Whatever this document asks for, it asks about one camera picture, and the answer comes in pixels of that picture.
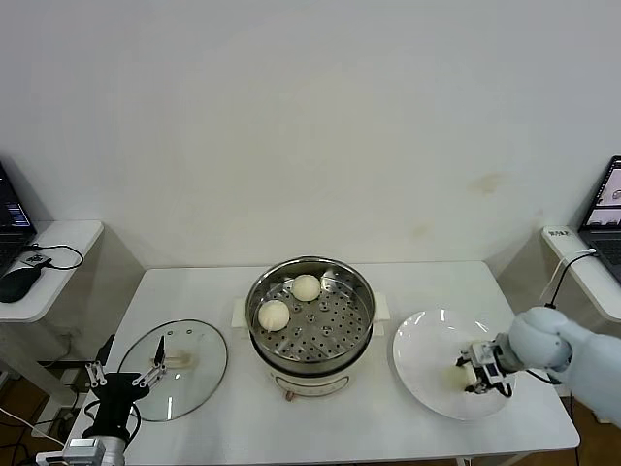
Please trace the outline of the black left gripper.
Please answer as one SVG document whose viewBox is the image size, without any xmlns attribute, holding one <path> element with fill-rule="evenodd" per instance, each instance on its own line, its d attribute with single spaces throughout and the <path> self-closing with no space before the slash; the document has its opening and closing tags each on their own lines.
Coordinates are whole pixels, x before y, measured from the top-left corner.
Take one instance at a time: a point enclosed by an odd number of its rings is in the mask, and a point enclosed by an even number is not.
<svg viewBox="0 0 621 466">
<path fill-rule="evenodd" d="M 138 400 L 149 395 L 149 388 L 155 386 L 167 371 L 165 365 L 165 337 L 161 336 L 149 370 L 144 374 L 110 373 L 104 371 L 114 342 L 112 334 L 99 348 L 95 359 L 85 364 L 89 377 L 89 386 L 96 387 L 96 400 L 88 403 L 83 411 L 96 407 L 92 424 L 86 428 L 82 437 L 114 437 L 120 440 L 133 440 L 142 423 L 142 416 L 137 414 L 137 426 L 132 433 L 127 429 L 127 422 L 132 408 Z"/>
</svg>

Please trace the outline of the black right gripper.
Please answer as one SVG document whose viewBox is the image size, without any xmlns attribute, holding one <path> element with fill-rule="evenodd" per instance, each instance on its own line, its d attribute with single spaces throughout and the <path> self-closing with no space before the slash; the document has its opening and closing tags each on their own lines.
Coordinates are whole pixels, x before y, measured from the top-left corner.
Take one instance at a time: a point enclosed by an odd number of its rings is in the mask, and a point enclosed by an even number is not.
<svg viewBox="0 0 621 466">
<path fill-rule="evenodd" d="M 511 397 L 514 374 L 517 372 L 517 358 L 510 347 L 508 334 L 498 334 L 492 342 L 492 347 L 497 377 L 493 382 L 477 381 L 469 384 L 465 387 L 465 391 L 474 394 L 496 391 L 504 397 Z M 456 366 L 464 367 L 467 364 L 473 364 L 472 358 L 467 354 L 460 355 Z"/>
</svg>

